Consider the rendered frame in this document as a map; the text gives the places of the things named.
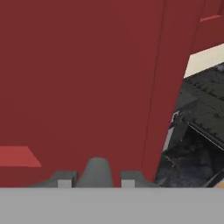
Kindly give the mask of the black hob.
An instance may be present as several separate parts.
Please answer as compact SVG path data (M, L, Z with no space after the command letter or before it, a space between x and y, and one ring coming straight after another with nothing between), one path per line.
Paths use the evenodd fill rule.
M184 79L155 183L224 187L224 62Z

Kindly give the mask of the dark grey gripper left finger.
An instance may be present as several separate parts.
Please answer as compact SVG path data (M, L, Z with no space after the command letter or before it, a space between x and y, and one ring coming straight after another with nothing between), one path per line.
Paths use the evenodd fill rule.
M36 188L73 188L78 178L77 171L56 171L49 179L40 181Z

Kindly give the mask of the narrow red cabinet panel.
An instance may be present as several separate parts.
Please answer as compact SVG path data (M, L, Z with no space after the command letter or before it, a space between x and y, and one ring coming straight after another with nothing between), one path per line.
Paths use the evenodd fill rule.
M170 126L205 0L165 0L143 154L143 176L152 181Z

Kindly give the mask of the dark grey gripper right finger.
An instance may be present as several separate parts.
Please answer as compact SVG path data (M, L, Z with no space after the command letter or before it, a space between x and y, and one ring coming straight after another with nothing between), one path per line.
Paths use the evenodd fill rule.
M140 171L122 171L121 188L158 187L157 184L146 180Z

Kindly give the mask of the grey rounded post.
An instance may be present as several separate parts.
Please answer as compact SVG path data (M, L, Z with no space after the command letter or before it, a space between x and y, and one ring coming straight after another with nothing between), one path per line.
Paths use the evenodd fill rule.
M77 187L113 187L109 161L103 157L93 157L87 161L84 172L78 179Z

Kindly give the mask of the red cabinet door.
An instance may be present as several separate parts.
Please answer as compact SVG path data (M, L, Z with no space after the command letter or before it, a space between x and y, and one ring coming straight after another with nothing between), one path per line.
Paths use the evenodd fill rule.
M90 158L141 170L165 0L0 0L0 146L40 167L0 166L20 187Z

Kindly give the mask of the red drawer front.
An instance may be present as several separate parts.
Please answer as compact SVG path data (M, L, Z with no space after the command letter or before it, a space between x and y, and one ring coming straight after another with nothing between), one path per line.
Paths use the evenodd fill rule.
M224 0L206 0L201 18L212 15L222 15L222 17L199 22L192 53L198 53L224 43Z

